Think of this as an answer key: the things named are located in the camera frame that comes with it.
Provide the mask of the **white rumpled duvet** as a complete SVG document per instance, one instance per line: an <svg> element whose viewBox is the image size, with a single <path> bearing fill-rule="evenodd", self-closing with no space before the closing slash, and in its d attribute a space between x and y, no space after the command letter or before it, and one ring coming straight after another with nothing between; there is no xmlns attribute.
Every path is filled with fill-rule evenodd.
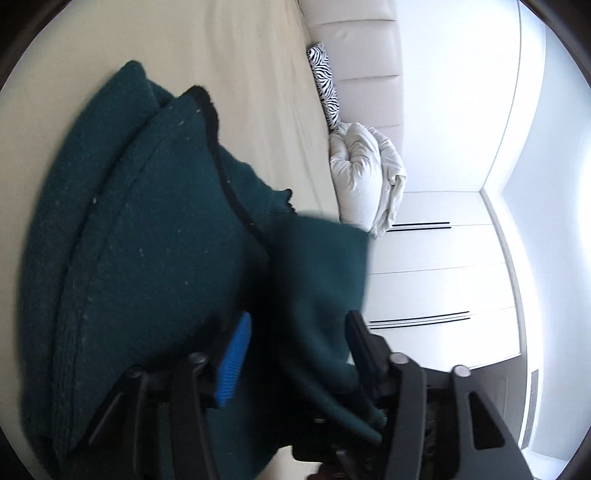
<svg viewBox="0 0 591 480"><path fill-rule="evenodd" d="M393 141L374 127L342 123L329 136L339 221L377 240L396 223L407 171Z"/></svg>

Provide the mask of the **dark green knit garment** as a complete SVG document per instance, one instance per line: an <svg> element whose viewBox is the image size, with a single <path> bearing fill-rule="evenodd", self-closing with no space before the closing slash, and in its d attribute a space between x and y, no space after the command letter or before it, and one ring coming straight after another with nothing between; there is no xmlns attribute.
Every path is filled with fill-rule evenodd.
<svg viewBox="0 0 591 480"><path fill-rule="evenodd" d="M238 392L209 417L218 472L252 479L276 451L360 478L385 415L349 363L369 237L298 214L218 141L207 91L174 96L126 63L69 131L29 228L19 285L22 425L56 479L130 368L197 350L249 313Z"/></svg>

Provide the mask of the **beige padded headboard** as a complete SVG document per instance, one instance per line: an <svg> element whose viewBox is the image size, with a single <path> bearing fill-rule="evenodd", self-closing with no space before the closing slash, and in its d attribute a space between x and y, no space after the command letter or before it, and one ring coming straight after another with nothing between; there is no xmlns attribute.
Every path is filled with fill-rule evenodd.
<svg viewBox="0 0 591 480"><path fill-rule="evenodd" d="M372 126L398 150L404 140L404 79L398 2L298 3L311 42L325 45L346 123Z"/></svg>

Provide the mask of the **zebra print pillow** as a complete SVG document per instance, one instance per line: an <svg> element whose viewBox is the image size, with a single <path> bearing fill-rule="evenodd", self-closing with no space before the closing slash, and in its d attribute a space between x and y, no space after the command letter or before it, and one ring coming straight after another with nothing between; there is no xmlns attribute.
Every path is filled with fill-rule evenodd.
<svg viewBox="0 0 591 480"><path fill-rule="evenodd" d="M339 109L339 95L325 45L322 42L315 43L308 48L307 57L312 76L314 76L318 98L322 104L322 111L325 114L325 121L329 131L335 131L341 123L341 109Z"/></svg>

